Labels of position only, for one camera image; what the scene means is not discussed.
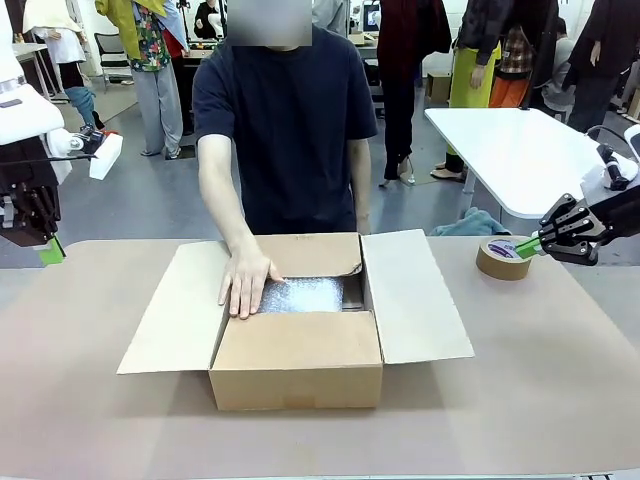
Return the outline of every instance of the bubble wrap package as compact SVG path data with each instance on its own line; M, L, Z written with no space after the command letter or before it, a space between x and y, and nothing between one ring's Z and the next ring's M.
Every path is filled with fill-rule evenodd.
M258 313L341 312L344 284L341 278L288 278L268 281Z

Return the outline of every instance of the brown tape roll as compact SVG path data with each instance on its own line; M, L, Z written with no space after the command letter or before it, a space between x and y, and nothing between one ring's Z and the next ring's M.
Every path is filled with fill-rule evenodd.
M498 280L522 280L529 272L531 258L523 260L516 245L526 240L518 237L489 237L480 242L476 265L481 272Z

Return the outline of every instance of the orange pants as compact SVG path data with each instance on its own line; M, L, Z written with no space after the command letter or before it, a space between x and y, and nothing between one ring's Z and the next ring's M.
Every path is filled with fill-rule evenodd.
M516 108L522 104L527 95L529 80L504 80L496 78L491 91L489 108Z

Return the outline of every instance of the open cardboard box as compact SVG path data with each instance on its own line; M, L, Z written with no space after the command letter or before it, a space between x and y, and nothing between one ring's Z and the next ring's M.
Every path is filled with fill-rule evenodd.
M229 318L225 245L183 245L118 374L208 371L219 410L366 408L383 365L474 355L422 230L258 241L285 278L347 277L344 311Z

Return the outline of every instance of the box flap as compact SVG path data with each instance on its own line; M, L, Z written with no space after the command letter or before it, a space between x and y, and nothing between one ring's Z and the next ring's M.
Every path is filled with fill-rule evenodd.
M474 356L422 230L362 237L362 251L384 363Z
M213 371L381 365L371 312L258 314L230 319Z
M229 253L223 243L181 245L120 363L118 374L208 370L224 328L218 292Z
M362 267L357 233L264 235L256 237L262 252L283 277L341 277Z

